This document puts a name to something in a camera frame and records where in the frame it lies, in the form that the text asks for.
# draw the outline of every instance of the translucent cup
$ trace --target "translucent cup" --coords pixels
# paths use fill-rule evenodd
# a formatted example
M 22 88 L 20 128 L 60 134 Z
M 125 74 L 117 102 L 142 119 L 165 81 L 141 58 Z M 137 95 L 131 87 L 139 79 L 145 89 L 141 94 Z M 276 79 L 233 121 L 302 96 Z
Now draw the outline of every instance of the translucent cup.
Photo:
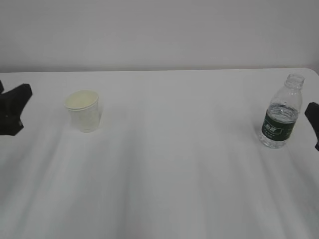
M 94 91 L 77 91 L 65 100 L 65 107 L 71 114 L 71 123 L 84 133 L 93 132 L 99 126 L 99 95 Z

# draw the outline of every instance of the white table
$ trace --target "white table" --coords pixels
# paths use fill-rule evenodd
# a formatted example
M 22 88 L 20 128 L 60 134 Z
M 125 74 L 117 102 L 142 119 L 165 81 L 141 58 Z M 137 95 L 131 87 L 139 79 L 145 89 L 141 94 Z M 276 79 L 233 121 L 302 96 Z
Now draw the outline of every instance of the white table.
M 256 136 L 289 73 L 304 104 L 282 149 Z M 30 83 L 25 128 L 0 138 L 1 239 L 311 239 L 319 152 L 309 69 L 0 73 Z M 100 128 L 70 126 L 65 97 L 100 95 Z

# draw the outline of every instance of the bottle neck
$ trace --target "bottle neck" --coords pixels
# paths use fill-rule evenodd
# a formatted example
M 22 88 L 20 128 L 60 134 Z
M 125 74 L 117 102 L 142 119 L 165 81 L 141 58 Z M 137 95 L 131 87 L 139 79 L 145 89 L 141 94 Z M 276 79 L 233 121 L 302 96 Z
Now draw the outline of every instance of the bottle neck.
M 303 88 L 304 77 L 297 74 L 290 74 L 285 81 L 285 86 L 293 91 L 300 91 Z

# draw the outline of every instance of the black object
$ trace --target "black object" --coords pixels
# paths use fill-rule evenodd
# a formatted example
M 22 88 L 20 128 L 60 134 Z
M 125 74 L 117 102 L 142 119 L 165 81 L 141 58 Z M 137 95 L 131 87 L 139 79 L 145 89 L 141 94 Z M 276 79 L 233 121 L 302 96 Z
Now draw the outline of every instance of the black object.
M 319 151 L 319 105 L 314 102 L 310 103 L 306 109 L 305 115 L 316 133 L 318 142 L 315 148 Z
M 32 96 L 29 84 L 22 84 L 8 92 L 0 81 L 0 135 L 16 135 L 23 129 L 21 113 Z

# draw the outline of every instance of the green label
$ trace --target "green label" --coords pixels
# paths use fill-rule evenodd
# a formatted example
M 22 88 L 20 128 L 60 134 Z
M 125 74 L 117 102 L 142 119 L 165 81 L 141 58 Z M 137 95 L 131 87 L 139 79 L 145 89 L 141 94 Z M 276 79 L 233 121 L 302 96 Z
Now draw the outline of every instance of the green label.
M 274 141 L 285 141 L 290 137 L 293 131 L 294 123 L 281 123 L 275 121 L 269 117 L 266 113 L 263 127 L 261 129 L 262 133 L 269 139 Z

